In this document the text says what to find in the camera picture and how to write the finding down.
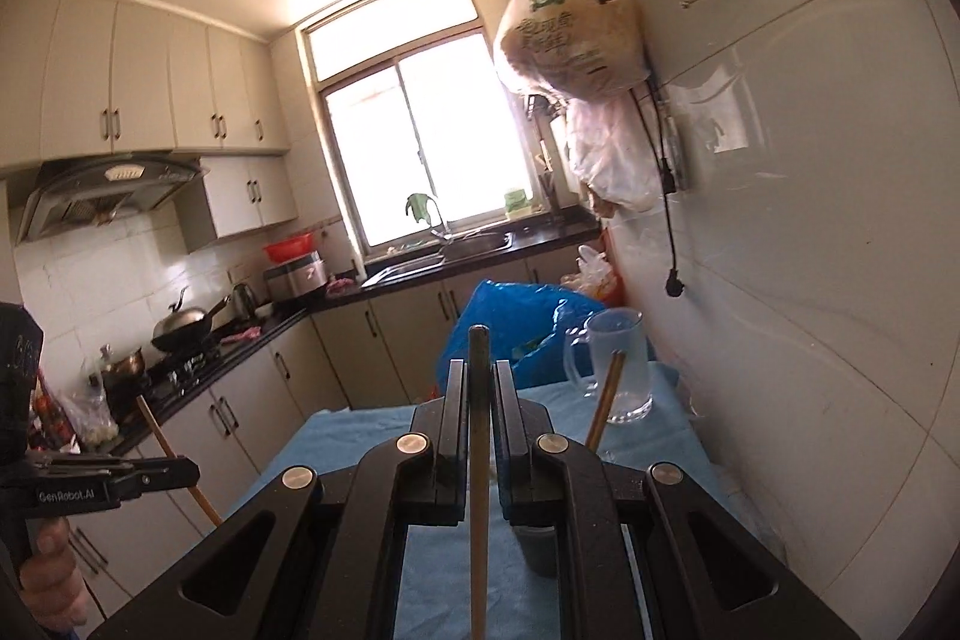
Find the person left hand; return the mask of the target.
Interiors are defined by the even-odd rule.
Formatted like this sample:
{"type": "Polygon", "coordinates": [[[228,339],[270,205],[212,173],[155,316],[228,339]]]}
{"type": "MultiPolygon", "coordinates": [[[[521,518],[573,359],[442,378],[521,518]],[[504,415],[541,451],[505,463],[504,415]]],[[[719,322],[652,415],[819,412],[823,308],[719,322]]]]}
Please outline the person left hand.
{"type": "Polygon", "coordinates": [[[21,601],[53,638],[75,638],[86,624],[89,593],[70,548],[65,518],[44,520],[37,530],[36,552],[20,569],[21,601]]]}

